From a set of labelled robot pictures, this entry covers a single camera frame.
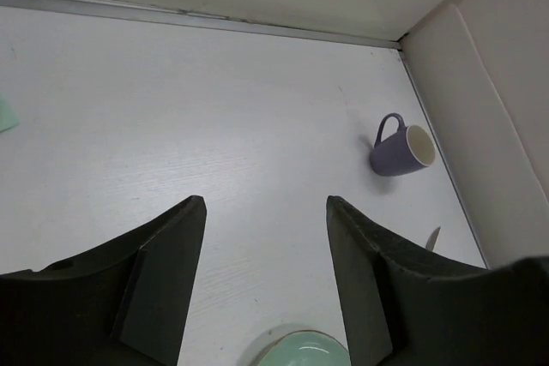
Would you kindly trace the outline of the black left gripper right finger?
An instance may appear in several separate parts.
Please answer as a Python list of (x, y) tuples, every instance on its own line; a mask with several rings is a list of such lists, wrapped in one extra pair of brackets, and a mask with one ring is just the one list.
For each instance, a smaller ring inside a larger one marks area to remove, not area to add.
[(547, 364), (546, 257), (474, 267), (395, 234), (339, 196), (326, 208), (353, 364)]

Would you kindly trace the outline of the green cartoon print cloth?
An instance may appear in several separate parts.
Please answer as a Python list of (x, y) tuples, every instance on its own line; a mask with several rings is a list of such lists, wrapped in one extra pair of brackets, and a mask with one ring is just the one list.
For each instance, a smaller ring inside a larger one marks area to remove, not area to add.
[(10, 130), (20, 124), (9, 102), (0, 96), (0, 132)]

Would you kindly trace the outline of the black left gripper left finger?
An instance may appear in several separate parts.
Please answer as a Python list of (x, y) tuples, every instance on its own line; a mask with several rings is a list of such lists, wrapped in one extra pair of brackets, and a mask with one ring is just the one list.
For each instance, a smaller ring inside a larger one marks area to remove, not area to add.
[(4, 274), (2, 364), (176, 364), (205, 224), (193, 195), (79, 255)]

